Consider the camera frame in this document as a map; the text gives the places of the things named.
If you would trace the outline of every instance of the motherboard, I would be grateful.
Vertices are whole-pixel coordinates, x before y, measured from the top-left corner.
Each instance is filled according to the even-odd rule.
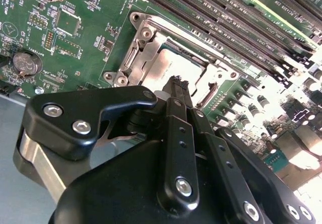
[[[322,0],[0,4],[3,95],[160,91],[180,76],[213,128],[230,127],[274,171],[290,160],[276,139],[303,126],[321,135]]]

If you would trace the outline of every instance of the capacitor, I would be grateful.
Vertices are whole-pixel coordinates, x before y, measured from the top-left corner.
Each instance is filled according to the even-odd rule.
[[[240,122],[244,126],[244,129],[247,130],[247,131],[251,130],[251,128],[253,127],[252,123],[249,121],[248,118],[244,118]]]
[[[23,78],[38,74],[43,66],[41,58],[30,50],[18,51],[12,62],[18,75]]]
[[[270,109],[271,103],[266,98],[262,98],[258,102],[265,111],[268,111]]]
[[[317,70],[315,73],[314,73],[314,78],[316,78],[318,81],[322,81],[322,70]]]
[[[266,127],[266,130],[267,130],[268,134],[271,136],[272,139],[276,139],[277,138],[276,131],[274,130],[274,128],[271,125],[268,125]]]
[[[234,128],[232,131],[239,138],[241,138],[243,136],[242,133],[240,132],[240,130],[238,128]]]
[[[266,141],[265,145],[267,147],[267,150],[269,151],[270,154],[276,153],[277,149],[276,147],[272,144],[271,141]]]
[[[317,91],[321,88],[321,84],[311,78],[307,79],[304,84],[312,92]]]

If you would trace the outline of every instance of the silver metal bar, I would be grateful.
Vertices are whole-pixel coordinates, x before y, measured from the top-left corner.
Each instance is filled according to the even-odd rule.
[[[89,158],[83,161],[65,160],[30,139],[25,131],[19,150],[21,155],[33,164],[56,203],[73,180],[91,170]]]

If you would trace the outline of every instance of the mounting hole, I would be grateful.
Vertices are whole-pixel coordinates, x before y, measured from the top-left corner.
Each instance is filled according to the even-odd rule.
[[[139,21],[140,17],[138,14],[133,15],[133,21],[137,22]]]
[[[180,141],[179,144],[180,144],[181,147],[187,148],[187,144],[185,142]]]
[[[225,152],[225,151],[226,151],[226,149],[225,149],[225,147],[224,147],[224,146],[219,145],[219,148],[220,148],[220,150],[221,150],[221,151],[223,151],[223,152]]]
[[[111,80],[113,77],[112,77],[112,75],[111,74],[107,74],[107,75],[105,75],[105,79],[107,79],[107,80]]]
[[[226,162],[227,166],[230,167],[231,169],[233,168],[233,165],[231,164],[231,162],[227,161]]]
[[[235,78],[237,76],[236,72],[230,74],[230,78]]]

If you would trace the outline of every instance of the green circuit board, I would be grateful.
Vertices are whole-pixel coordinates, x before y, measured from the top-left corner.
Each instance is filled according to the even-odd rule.
[[[226,55],[232,65],[258,80],[259,83],[266,75],[265,72],[254,67],[247,58],[218,43],[210,43],[207,33],[193,30],[189,23],[181,20],[176,14],[147,0],[54,1],[0,0],[0,54],[12,59],[17,52],[29,50],[36,53],[43,62],[41,72],[27,78],[22,78],[17,74],[12,62],[0,69],[0,81],[17,86],[18,94],[25,98],[36,95],[37,88],[43,89],[44,93],[55,93],[111,87],[103,79],[103,73],[118,70],[136,34],[136,29],[129,20],[132,12],[158,15],[167,19]],[[252,59],[267,65],[273,64],[269,57],[283,60],[279,49],[269,41],[265,41],[260,34],[254,34],[247,28],[237,25],[230,17],[224,17],[220,11],[212,9],[207,0],[195,1],[213,10],[214,17],[223,18],[226,23],[225,27],[236,27],[240,30],[239,38],[236,38],[221,31],[220,28],[213,27],[215,33],[225,38],[231,48],[239,47]],[[227,5],[240,10],[234,1],[224,1]],[[318,37],[319,29],[312,27],[310,22],[298,21],[290,14],[286,15],[285,9],[280,5],[277,6],[276,0],[242,1],[247,5],[253,5],[273,24],[296,40],[306,43],[312,49],[319,46],[311,39],[314,33]],[[197,19],[199,23],[209,23],[209,19],[204,14],[196,13],[190,5],[183,4],[179,0],[167,0],[167,2],[179,7]],[[276,37],[276,40],[280,40],[281,44],[285,44],[297,53],[304,52],[294,46],[292,38],[290,40],[278,36],[252,14],[247,14],[247,17],[252,23],[261,25],[265,33],[270,34],[273,39]],[[260,51],[254,51],[250,44],[245,44],[243,41],[245,37],[256,45],[261,44],[259,47],[262,47],[262,50],[268,50],[269,54],[258,54]],[[234,81],[225,81],[220,86],[212,100],[203,108],[210,121],[215,121],[222,109],[228,107],[227,100],[234,98],[237,90],[242,90],[244,80],[238,78]],[[234,125],[242,129],[238,121]],[[254,146],[259,145],[258,138],[258,136],[245,133],[245,140],[254,143]]]

